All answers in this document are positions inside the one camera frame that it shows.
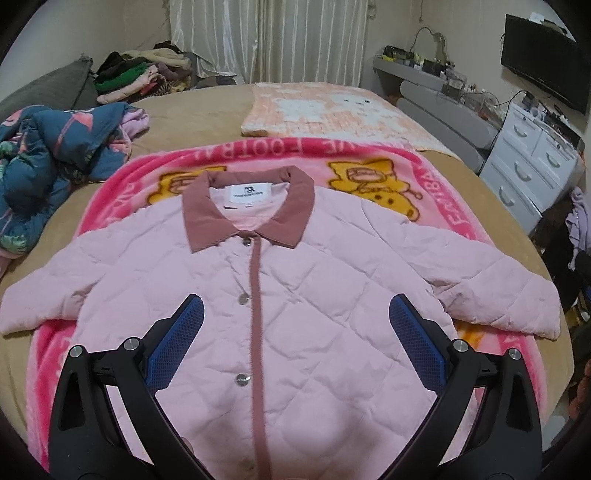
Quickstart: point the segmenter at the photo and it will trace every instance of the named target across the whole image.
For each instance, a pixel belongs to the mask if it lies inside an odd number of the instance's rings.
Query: white satin curtain
[[[170,0],[173,42],[199,75],[359,85],[369,0]]]

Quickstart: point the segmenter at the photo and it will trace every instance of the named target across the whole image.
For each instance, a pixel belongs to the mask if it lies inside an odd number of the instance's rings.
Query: white label tag
[[[266,200],[271,193],[270,183],[243,183],[226,187],[226,200],[239,205],[252,205]]]

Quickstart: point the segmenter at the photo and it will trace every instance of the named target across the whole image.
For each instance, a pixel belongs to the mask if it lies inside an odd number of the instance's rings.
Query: white drawer cabinet
[[[511,105],[480,174],[528,235],[584,170],[574,148],[550,132],[528,112]]]

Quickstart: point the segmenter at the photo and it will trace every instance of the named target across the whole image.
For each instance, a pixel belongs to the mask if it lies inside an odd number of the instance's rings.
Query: textured blue pad
[[[176,322],[154,349],[147,363],[146,386],[155,393],[170,384],[178,366],[203,325],[205,307],[200,297],[195,298],[180,313]]]
[[[427,390],[440,395],[446,386],[446,362],[421,325],[424,321],[400,295],[390,301],[390,324]]]

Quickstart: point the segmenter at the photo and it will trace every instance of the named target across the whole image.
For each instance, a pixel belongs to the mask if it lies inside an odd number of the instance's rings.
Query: jacket collar
[[[183,219],[193,253],[243,234],[222,215],[209,197],[209,188],[242,183],[289,183],[283,205],[255,232],[271,243],[295,248],[300,242],[314,206],[314,181],[297,167],[276,170],[204,171],[183,192]]]

